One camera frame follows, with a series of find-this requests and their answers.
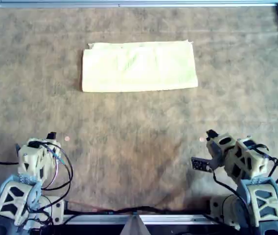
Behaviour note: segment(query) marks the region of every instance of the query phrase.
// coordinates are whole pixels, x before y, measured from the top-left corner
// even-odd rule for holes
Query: folded towel
[[[84,92],[140,92],[198,86],[188,41],[90,44],[84,50]]]

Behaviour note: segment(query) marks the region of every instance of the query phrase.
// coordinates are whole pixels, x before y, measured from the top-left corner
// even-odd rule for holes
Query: aluminum rail
[[[64,215],[66,221],[71,215]],[[126,224],[129,215],[80,215],[70,220],[72,225],[120,225]],[[140,215],[145,225],[213,225],[203,215]]]

